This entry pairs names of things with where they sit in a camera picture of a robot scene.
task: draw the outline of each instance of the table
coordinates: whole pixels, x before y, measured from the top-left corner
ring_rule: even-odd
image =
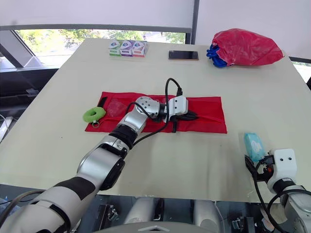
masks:
[[[146,58],[112,57],[109,40],[86,39],[0,144],[0,183],[49,188],[71,178],[105,133],[87,133],[83,113],[102,91],[164,94],[178,80],[188,97],[221,96],[228,134],[158,133],[133,148],[115,186],[101,194],[257,202],[244,165],[244,132],[266,150],[293,148],[297,183],[311,190],[311,92],[286,56],[262,67],[216,68],[208,46],[150,43]],[[199,61],[170,61],[197,50]],[[170,86],[169,94],[175,94]],[[268,201],[272,194],[260,183]]]

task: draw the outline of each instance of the cable connector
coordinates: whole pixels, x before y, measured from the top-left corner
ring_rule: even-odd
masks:
[[[266,155],[263,159],[261,159],[261,162],[266,165],[275,164],[273,155]]]
[[[182,91],[181,87],[179,87],[179,88],[177,89],[177,94],[176,94],[176,96],[182,96],[182,95],[183,95],[183,91]]]

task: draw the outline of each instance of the blue rope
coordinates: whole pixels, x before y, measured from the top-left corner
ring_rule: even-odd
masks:
[[[218,47],[218,45],[216,45],[216,46],[210,45],[209,49],[206,50],[206,52],[207,52],[206,56],[213,60],[214,66],[226,67],[227,62],[225,62],[223,59],[221,59],[218,56],[218,54],[216,53],[216,51],[218,51],[219,49],[220,48]]]

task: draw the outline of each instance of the red cloth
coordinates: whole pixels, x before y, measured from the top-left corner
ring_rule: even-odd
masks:
[[[227,66],[261,66],[283,57],[273,39],[239,28],[216,33],[212,44],[218,45],[220,49],[216,53]]]
[[[93,128],[91,124],[86,127],[87,132],[111,132],[118,122],[124,117],[126,108],[130,102],[136,101],[138,97],[149,96],[161,103],[165,103],[165,96],[145,95],[140,93],[112,93],[103,92],[99,103],[106,98],[104,105],[99,104],[106,110],[106,115],[99,120],[100,126]],[[195,112],[199,118],[192,121],[180,120],[177,124],[177,131],[195,131],[205,133],[227,133],[225,117],[222,109],[220,97],[199,97],[187,98],[188,109]],[[156,123],[147,120],[143,132],[154,132],[161,128],[164,122]],[[173,124],[169,122],[168,126],[162,131],[172,132]]]

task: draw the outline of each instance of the smartphone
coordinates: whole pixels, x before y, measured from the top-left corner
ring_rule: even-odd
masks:
[[[197,51],[169,51],[170,60],[199,60],[199,55]]]

